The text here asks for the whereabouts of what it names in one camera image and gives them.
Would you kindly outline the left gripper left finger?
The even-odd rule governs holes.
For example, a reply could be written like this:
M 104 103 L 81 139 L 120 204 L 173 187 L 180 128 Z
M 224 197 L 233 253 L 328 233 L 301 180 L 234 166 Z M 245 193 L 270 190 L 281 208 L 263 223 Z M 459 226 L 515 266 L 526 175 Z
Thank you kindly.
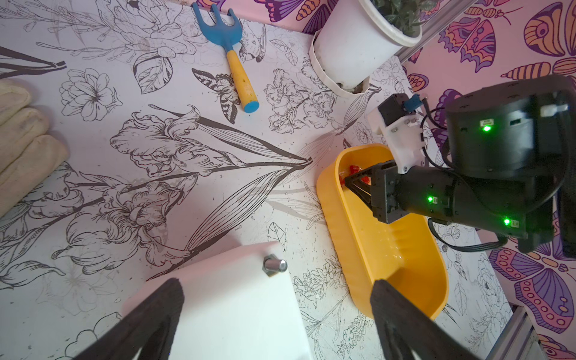
M 76 358 L 168 359 L 184 301 L 179 280 L 167 280 Z

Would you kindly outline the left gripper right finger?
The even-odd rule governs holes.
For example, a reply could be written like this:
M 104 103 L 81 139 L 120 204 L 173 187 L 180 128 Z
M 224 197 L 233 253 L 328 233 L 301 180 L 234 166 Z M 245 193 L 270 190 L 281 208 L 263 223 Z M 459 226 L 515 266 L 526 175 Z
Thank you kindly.
M 388 281 L 370 295 L 379 342 L 386 359 L 476 359 Z

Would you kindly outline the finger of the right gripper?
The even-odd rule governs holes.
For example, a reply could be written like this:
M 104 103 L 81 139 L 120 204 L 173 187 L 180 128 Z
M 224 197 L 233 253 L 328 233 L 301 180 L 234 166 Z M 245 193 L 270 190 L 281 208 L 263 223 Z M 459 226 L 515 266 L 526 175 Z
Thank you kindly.
M 372 210 L 371 186 L 352 186 L 348 187 L 348 189 Z
M 348 187 L 352 187 L 352 186 L 372 186 L 372 180 L 371 180 L 371 185 L 367 185 L 364 182 L 361 181 L 361 177 L 363 176 L 370 176 L 370 178 L 372 177 L 372 169 L 370 167 L 368 168 L 363 168 L 362 167 L 362 171 L 355 174 L 355 175 L 351 175 L 345 178 L 345 186 Z

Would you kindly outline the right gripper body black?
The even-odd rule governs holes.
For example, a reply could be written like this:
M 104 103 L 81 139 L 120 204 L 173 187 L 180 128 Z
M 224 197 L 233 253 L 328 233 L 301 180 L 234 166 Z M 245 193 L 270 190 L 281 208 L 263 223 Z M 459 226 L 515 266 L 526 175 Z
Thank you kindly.
M 393 160 L 370 168 L 370 207 L 384 224 L 408 214 L 451 222 L 454 214 L 455 178 L 434 167 L 414 166 L 398 172 Z

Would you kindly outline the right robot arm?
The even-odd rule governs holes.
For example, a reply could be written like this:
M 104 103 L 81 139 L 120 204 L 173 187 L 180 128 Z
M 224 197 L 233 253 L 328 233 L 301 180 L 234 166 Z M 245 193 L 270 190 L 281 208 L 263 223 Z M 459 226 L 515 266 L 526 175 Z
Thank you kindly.
M 489 251 L 516 238 L 526 254 L 559 237 L 575 257 L 575 89 L 564 76 L 504 82 L 442 106 L 448 133 L 435 162 L 424 125 L 434 110 L 393 94 L 370 115 L 392 159 L 352 171 L 342 184 L 384 224 L 409 214 L 496 235 L 468 245 Z

